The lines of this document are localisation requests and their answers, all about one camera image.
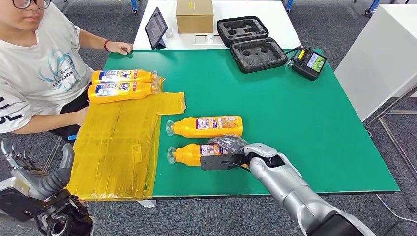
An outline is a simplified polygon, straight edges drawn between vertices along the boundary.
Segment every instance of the black carrying case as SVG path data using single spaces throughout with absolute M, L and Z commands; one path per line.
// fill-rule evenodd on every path
M 279 67 L 288 60 L 256 16 L 219 20 L 217 32 L 243 73 Z

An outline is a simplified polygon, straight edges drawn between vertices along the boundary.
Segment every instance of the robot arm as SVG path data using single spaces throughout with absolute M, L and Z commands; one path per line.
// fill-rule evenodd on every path
M 87 204 L 64 189 L 74 162 L 70 144 L 63 147 L 63 160 L 51 174 L 37 168 L 27 152 L 20 154 L 3 139 L 1 151 L 12 166 L 13 177 L 0 182 L 0 209 L 21 222 L 34 219 L 47 236 L 91 236 L 93 219 Z
M 203 156 L 202 169 L 230 169 L 236 166 L 230 162 L 249 164 L 253 176 L 297 222 L 303 235 L 375 236 L 359 219 L 335 208 L 316 194 L 284 154 L 260 143 L 239 148 L 242 140 L 237 140 L 236 137 L 232 137 L 232 140 L 227 136 L 216 138 L 212 143 L 220 144 L 229 153 L 222 156 Z

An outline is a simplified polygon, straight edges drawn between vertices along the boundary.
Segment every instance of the green table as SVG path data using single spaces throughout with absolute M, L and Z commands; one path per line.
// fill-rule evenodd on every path
M 248 172 L 202 171 L 167 161 L 169 146 L 208 139 L 168 137 L 185 117 L 240 115 L 243 138 L 284 153 L 318 193 L 399 191 L 332 69 L 311 82 L 287 66 L 243 74 L 228 50 L 145 50 L 110 54 L 104 69 L 156 70 L 165 92 L 185 92 L 184 114 L 162 116 L 155 198 L 267 195 Z

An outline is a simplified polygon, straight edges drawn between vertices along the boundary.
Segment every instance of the gray carpet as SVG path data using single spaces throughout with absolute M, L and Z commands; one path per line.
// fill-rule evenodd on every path
M 135 15 L 127 0 L 69 0 L 68 3 L 57 0 L 55 3 L 76 25 L 111 40 L 131 43 L 146 6 L 146 2 L 141 1 L 138 14 Z M 368 18 L 363 16 L 363 12 L 370 4 L 370 0 L 359 0 L 357 3 L 352 0 L 296 0 L 290 19 L 301 41 L 321 48 L 335 69 L 366 25 Z M 95 50 L 82 50 L 81 55 L 94 69 L 101 69 L 107 57 L 106 52 Z M 417 109 L 417 100 L 409 99 L 402 107 Z M 390 115 L 387 122 L 417 165 L 417 117 Z M 384 194 L 382 198 L 397 214 L 416 219 L 417 216 L 411 215 L 408 208 L 417 206 L 417 183 L 382 127 L 375 124 L 371 132 L 376 147 L 401 188 L 400 193 Z M 31 148 L 40 166 L 45 164 L 55 143 L 55 137 L 49 133 L 20 136 L 7 134 L 0 137 L 12 138 L 20 149 Z M 58 153 L 52 169 L 58 166 L 61 157 L 61 153 Z M 1 164 L 0 180 L 8 178 L 9 172 L 6 163 Z M 398 221 L 375 195 L 324 198 L 336 207 L 356 215 L 379 236 Z M 136 202 L 97 202 L 90 204 L 90 212 L 97 218 L 96 235 L 99 236 L 299 235 L 295 223 L 272 198 L 164 200 L 159 201 L 153 209 L 140 207 Z M 38 235 L 31 231 L 26 226 L 0 222 L 0 235 Z M 401 223 L 387 235 L 417 235 L 417 226 Z

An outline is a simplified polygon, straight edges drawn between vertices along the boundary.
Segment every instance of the cardboard box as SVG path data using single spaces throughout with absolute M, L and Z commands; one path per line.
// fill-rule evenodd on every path
M 213 33 L 211 0 L 177 0 L 178 33 Z

